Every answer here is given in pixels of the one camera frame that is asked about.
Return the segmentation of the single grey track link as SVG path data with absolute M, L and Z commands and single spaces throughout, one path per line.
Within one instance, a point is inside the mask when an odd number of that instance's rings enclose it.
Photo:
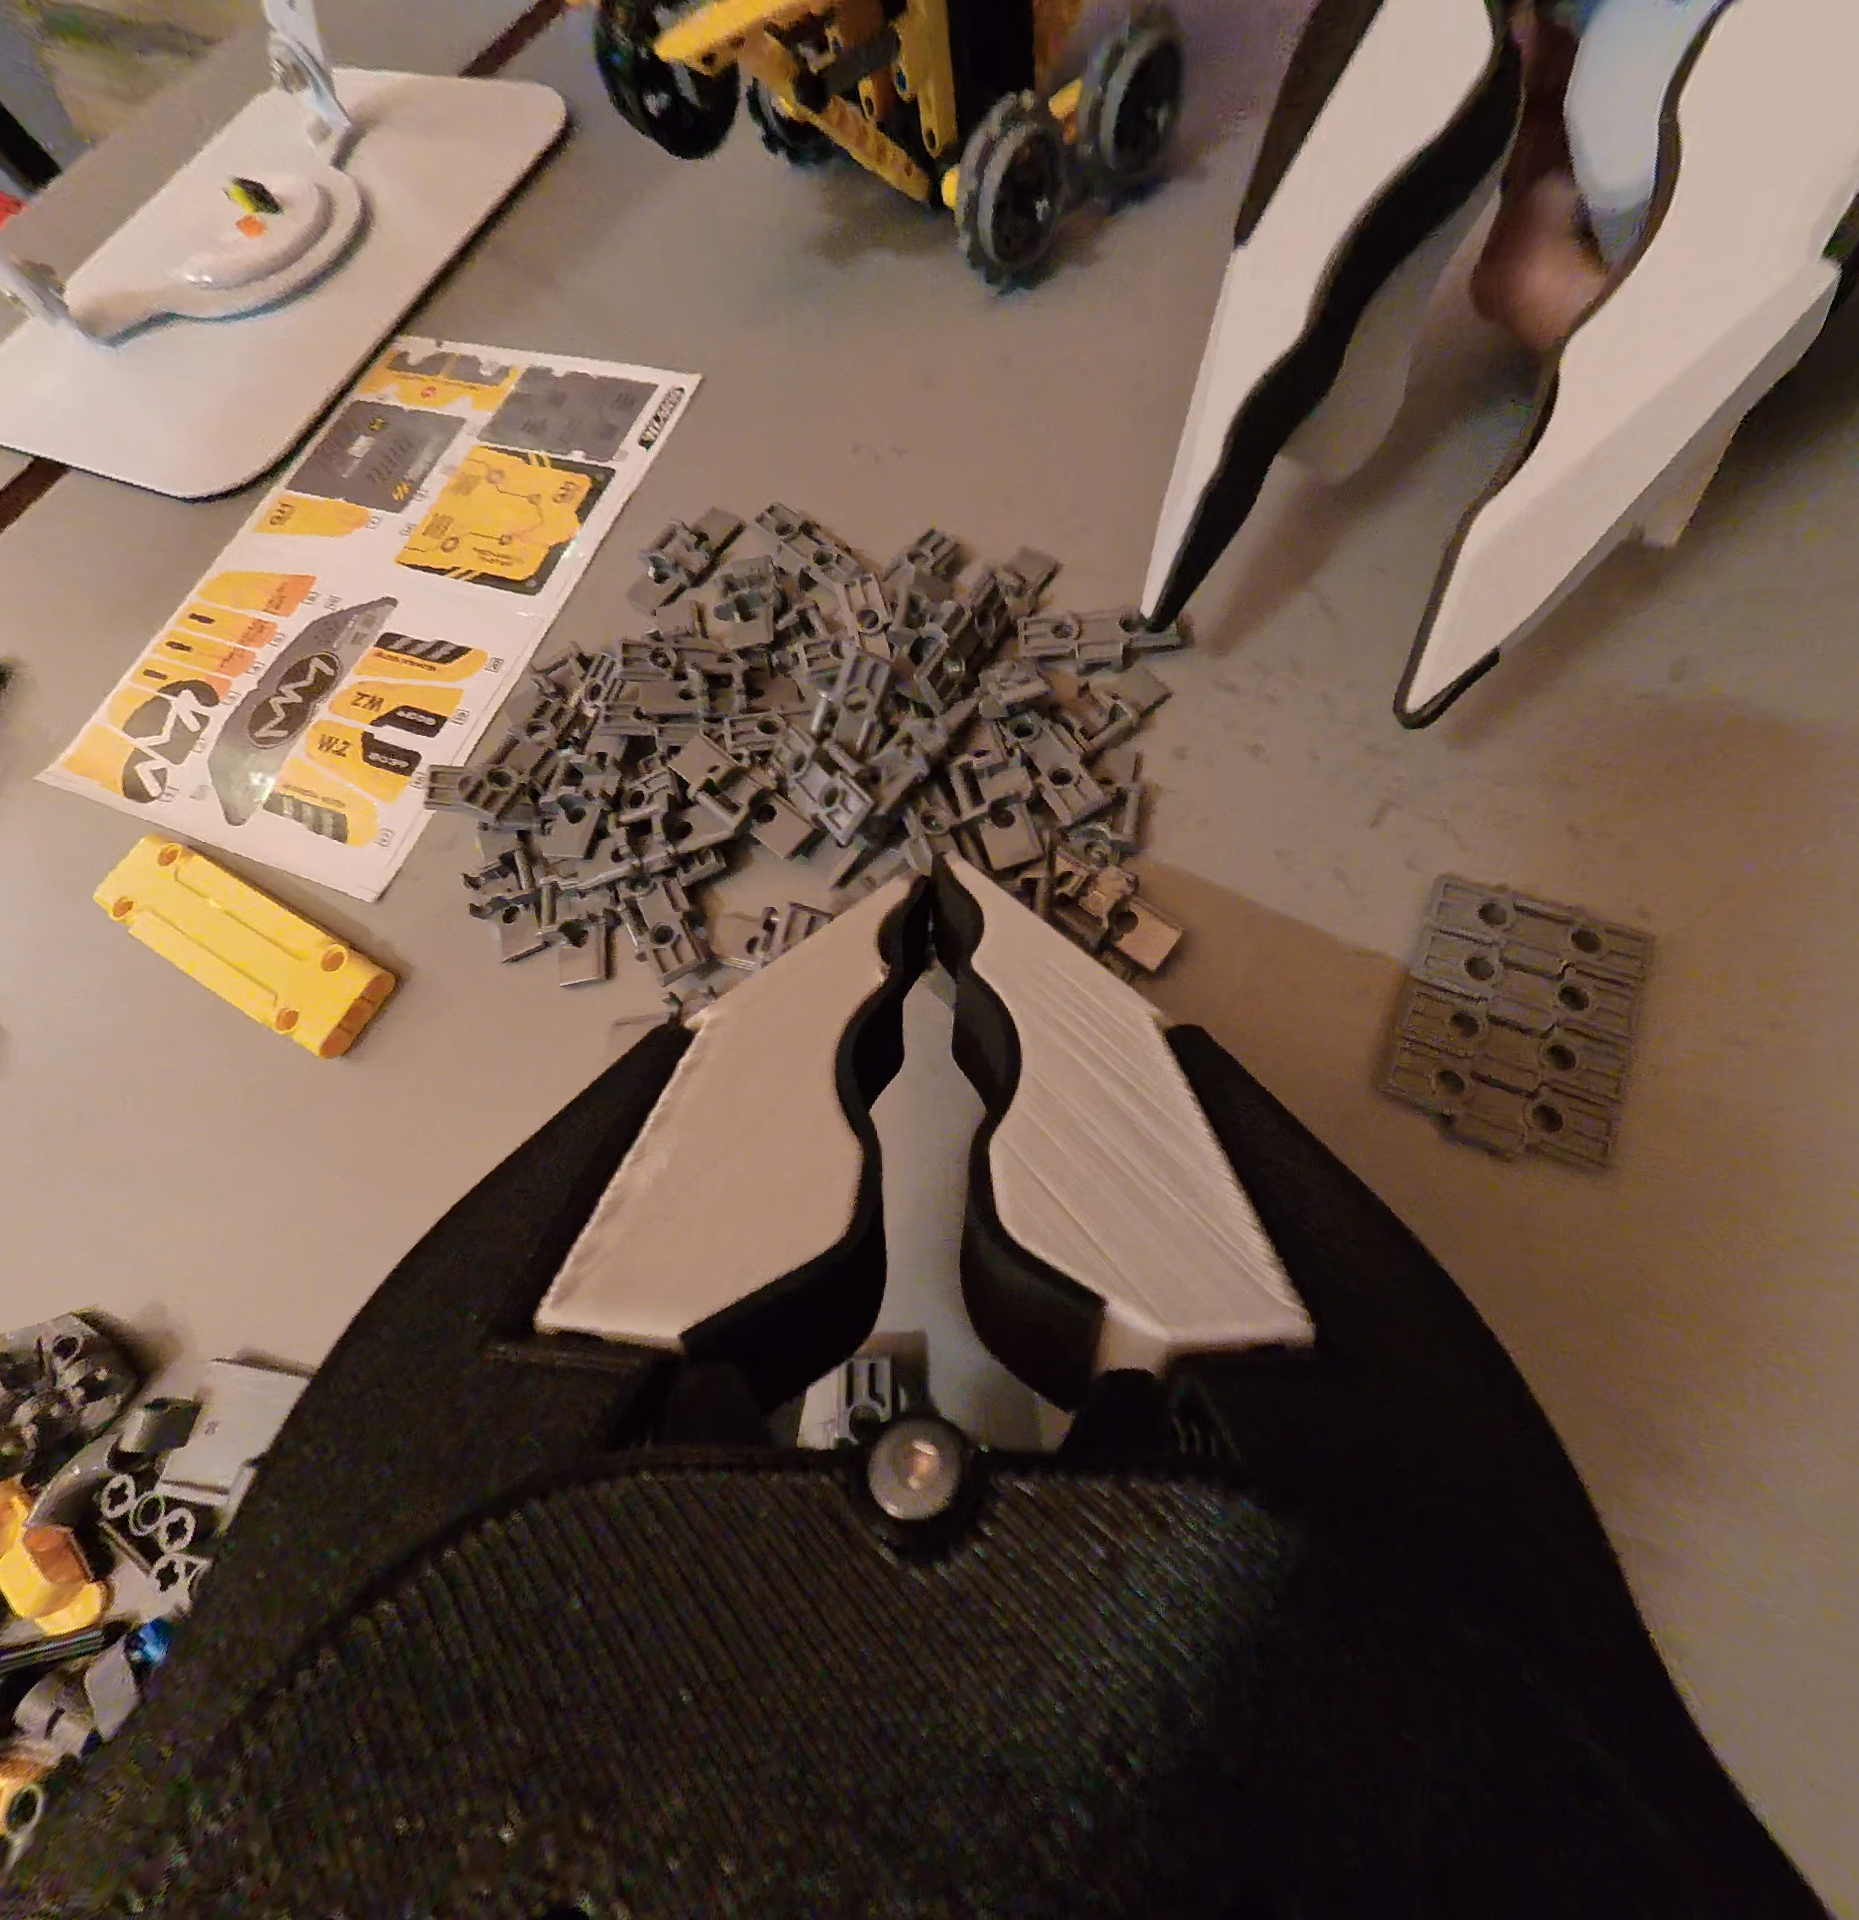
M 1153 628 L 1140 609 L 1033 612 L 1018 621 L 1018 658 L 1076 674 L 1116 671 L 1147 655 L 1184 649 L 1187 625 Z
M 915 1331 L 876 1338 L 807 1390 L 796 1443 L 809 1450 L 858 1447 L 895 1419 L 929 1408 L 925 1338 Z

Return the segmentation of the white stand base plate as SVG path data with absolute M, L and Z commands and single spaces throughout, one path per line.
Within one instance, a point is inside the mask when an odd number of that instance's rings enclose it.
M 274 84 L 72 274 L 0 237 L 0 448 L 177 499 L 275 468 L 567 127 L 540 84 L 334 67 L 266 2 Z M 283 202 L 237 235 L 231 178 Z

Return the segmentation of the pile of grey track links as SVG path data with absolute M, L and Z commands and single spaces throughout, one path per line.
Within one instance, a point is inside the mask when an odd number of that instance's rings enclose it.
M 642 567 L 645 628 L 534 666 L 496 751 L 431 773 L 428 801 L 478 829 L 462 896 L 505 961 L 549 952 L 580 987 L 622 937 L 687 1011 L 832 918 L 786 899 L 721 933 L 744 856 L 830 896 L 962 856 L 1123 980 L 1171 961 L 1181 930 L 1132 863 L 1137 739 L 1174 692 L 1159 655 L 1018 658 L 1026 616 L 1070 612 L 1048 554 L 969 563 L 926 529 L 875 564 L 772 504 L 673 520 Z

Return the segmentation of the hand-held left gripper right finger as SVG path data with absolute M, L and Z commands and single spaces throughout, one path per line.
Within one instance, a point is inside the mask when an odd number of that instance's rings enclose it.
M 1154 1010 L 962 859 L 937 869 L 955 1057 L 986 1106 L 962 1289 L 1037 1396 L 1187 1356 L 1307 1348 L 1311 1320 Z

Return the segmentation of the person's right hand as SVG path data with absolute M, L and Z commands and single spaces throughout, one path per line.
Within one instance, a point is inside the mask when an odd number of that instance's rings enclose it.
M 1604 291 L 1607 264 L 1573 174 L 1567 88 L 1575 35 L 1532 2 L 1511 16 L 1523 56 L 1523 116 L 1502 180 L 1498 214 L 1473 274 L 1487 323 L 1526 348 L 1558 348 Z

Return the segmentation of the yellow toy panel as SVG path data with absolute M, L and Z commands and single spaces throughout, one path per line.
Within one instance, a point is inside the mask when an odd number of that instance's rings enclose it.
M 320 1058 L 348 1053 L 394 995 L 380 961 L 161 835 L 105 876 L 96 902 L 182 974 Z

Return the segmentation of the assembled grey track strip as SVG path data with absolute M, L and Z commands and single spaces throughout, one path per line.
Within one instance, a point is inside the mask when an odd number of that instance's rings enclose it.
M 1607 1165 L 1652 955 L 1582 905 L 1439 876 L 1381 1091 L 1492 1156 Z

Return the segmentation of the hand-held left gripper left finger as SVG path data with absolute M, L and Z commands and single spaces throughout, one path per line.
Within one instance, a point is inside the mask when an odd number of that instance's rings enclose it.
M 870 1106 L 903 1066 L 929 933 L 898 879 L 690 1020 L 537 1331 L 734 1363 L 801 1393 L 870 1335 L 885 1289 Z

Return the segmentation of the yellow grey sticker sheet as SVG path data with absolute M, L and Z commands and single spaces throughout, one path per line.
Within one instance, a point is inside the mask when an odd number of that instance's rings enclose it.
M 700 385 L 398 337 L 41 785 L 380 899 Z

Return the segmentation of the heap of mixed toy parts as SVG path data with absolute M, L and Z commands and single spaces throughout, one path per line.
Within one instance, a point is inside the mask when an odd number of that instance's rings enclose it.
M 149 1692 L 306 1384 L 214 1360 L 169 1399 L 90 1316 L 0 1335 L 0 1884 Z

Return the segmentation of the yellow black toy vehicle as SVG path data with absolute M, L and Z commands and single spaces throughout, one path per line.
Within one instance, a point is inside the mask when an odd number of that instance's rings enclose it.
M 750 110 L 790 165 L 848 158 L 943 205 L 969 266 L 1018 286 L 1067 214 L 1154 183 L 1181 119 L 1171 5 L 1120 5 L 1070 67 L 1077 20 L 1077 2 L 599 2 L 595 63 L 669 158 L 712 158 Z

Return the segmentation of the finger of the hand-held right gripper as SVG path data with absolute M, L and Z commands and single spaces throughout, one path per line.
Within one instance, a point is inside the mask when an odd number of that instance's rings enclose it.
M 1520 124 L 1504 2 L 1320 2 L 1243 195 L 1143 609 L 1171 628 L 1289 455 L 1363 468 Z
M 1859 2 L 1726 2 L 1674 63 L 1644 221 L 1464 517 L 1397 686 L 1427 724 L 1616 544 L 1674 544 L 1859 273 Z

